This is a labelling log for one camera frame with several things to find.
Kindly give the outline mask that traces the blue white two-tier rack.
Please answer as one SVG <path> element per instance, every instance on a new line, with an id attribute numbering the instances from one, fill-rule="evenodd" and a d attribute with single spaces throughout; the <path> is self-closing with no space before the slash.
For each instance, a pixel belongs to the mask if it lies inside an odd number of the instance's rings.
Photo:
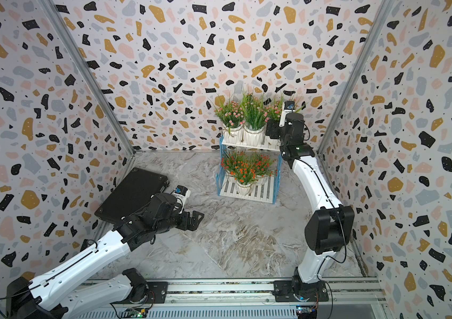
<path id="1" fill-rule="evenodd" d="M 221 161 L 217 195 L 254 202 L 276 203 L 283 159 L 280 143 L 265 138 L 258 146 L 220 140 Z"/>

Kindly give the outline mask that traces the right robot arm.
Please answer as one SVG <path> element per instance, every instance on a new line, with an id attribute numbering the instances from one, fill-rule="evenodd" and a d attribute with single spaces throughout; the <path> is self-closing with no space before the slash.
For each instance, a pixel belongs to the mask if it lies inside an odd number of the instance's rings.
<path id="1" fill-rule="evenodd" d="M 346 258 L 338 254 L 347 252 L 355 213 L 342 204 L 328 185 L 314 150 L 304 141 L 304 129 L 302 114 L 284 111 L 279 128 L 272 131 L 271 136 L 279 139 L 281 158 L 302 184 L 312 210 L 304 228 L 307 245 L 304 258 L 296 267 L 288 288 L 275 284 L 275 296 L 279 300 L 307 302 L 319 301 L 326 291 L 322 275 L 328 264 L 346 262 Z"/>

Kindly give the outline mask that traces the red flower pot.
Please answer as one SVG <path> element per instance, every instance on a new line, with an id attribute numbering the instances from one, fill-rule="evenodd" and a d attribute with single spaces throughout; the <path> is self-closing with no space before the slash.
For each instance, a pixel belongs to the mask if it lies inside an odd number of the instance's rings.
<path id="1" fill-rule="evenodd" d="M 270 177 L 274 174 L 273 166 L 275 159 L 262 153 L 253 153 L 251 156 L 252 168 L 256 175 L 256 182 L 262 186 L 265 182 L 268 182 Z"/>
<path id="2" fill-rule="evenodd" d="M 221 166 L 227 175 L 242 176 L 242 171 L 247 168 L 247 154 L 244 151 L 229 150 L 223 156 Z"/>

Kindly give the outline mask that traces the orange flower pot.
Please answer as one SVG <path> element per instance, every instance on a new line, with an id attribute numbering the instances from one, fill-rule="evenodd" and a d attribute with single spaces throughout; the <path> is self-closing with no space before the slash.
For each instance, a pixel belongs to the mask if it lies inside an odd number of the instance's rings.
<path id="1" fill-rule="evenodd" d="M 248 166 L 242 171 L 242 176 L 233 177 L 237 193 L 240 196 L 247 196 L 252 192 L 254 186 L 256 186 L 256 175 L 252 168 L 252 162 L 247 162 Z"/>

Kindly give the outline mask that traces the pink flower pot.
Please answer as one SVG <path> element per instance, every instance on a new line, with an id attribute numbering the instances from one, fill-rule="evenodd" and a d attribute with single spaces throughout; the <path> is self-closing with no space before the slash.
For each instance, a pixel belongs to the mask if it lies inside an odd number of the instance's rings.
<path id="1" fill-rule="evenodd" d="M 234 100 L 220 100 L 219 106 L 215 108 L 215 115 L 223 125 L 223 140 L 232 144 L 242 142 L 245 120 L 240 103 Z"/>
<path id="2" fill-rule="evenodd" d="M 267 124 L 267 106 L 252 93 L 243 95 L 240 103 L 244 114 L 244 142 L 248 146 L 261 146 Z"/>
<path id="3" fill-rule="evenodd" d="M 268 106 L 267 106 L 267 116 L 269 120 L 273 120 L 277 123 L 280 122 L 281 116 L 283 114 L 284 103 L 287 101 L 291 101 L 295 103 L 294 111 L 301 112 L 306 107 L 306 102 L 301 96 L 287 96 L 280 95 L 276 97 Z"/>

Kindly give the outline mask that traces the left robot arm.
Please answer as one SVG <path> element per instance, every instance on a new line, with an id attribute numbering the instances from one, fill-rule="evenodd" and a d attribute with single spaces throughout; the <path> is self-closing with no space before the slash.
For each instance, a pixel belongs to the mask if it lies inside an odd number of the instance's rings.
<path id="1" fill-rule="evenodd" d="M 110 263 L 129 255 L 156 236 L 173 228 L 196 231 L 204 218 L 184 209 L 186 195 L 155 194 L 140 210 L 124 217 L 102 238 L 91 241 L 75 257 L 31 280 L 23 276 L 11 282 L 2 298 L 3 318 L 77 318 L 106 304 L 126 301 L 154 303 L 156 294 L 135 268 L 104 283 L 81 284 Z"/>

